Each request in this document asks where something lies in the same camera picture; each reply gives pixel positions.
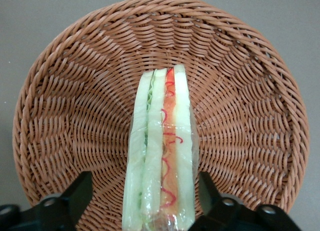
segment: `gray surface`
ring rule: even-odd
[[[0,0],[0,205],[29,207],[16,175],[13,116],[20,88],[40,52],[78,18],[122,0]],[[258,29],[278,50],[306,104],[310,156],[290,216],[320,230],[320,0],[204,0]]]

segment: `woven strand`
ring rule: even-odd
[[[93,173],[79,230],[121,230],[128,133],[142,72],[184,64],[200,137],[199,170],[254,209],[289,211],[309,155],[306,109],[257,30],[198,0],[126,0],[66,28],[30,68],[13,149],[29,202]],[[201,214],[196,183],[196,216]]]

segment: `woven basket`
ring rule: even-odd
[[[309,154],[298,86],[258,31],[198,0],[113,4],[79,19],[40,54],[13,127],[29,202],[63,192],[90,170],[94,196],[77,227],[120,230],[138,83],[144,71],[175,64],[188,75],[198,169],[251,209],[266,203],[289,211]]]

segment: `metal screw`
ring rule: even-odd
[[[10,213],[12,210],[12,208],[9,206],[9,207],[5,207],[4,209],[0,210],[0,215],[5,215],[7,213]]]
[[[230,198],[224,198],[224,199],[222,200],[222,202],[223,202],[225,205],[227,205],[227,206],[233,206],[233,205],[235,205],[234,201],[233,201],[232,199],[230,199]]]
[[[269,215],[274,215],[276,213],[276,211],[270,206],[263,206],[262,210]]]
[[[44,202],[43,206],[48,207],[50,205],[53,205],[56,202],[55,198],[50,198],[47,201]]]

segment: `wrapped sandwich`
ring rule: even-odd
[[[129,136],[122,230],[188,230],[195,221],[197,134],[183,65],[141,76]]]

